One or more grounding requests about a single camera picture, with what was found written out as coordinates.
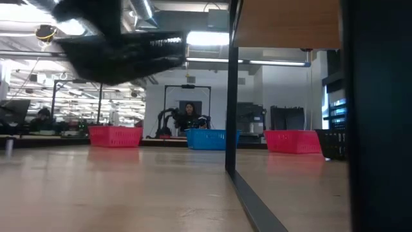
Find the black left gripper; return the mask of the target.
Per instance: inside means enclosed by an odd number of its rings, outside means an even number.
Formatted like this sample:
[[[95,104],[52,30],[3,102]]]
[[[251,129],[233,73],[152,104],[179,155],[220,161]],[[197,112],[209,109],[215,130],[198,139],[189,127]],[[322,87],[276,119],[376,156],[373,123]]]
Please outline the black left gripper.
[[[51,14],[60,23],[83,19],[103,35],[120,35],[121,9],[121,0],[62,0],[55,5]]]

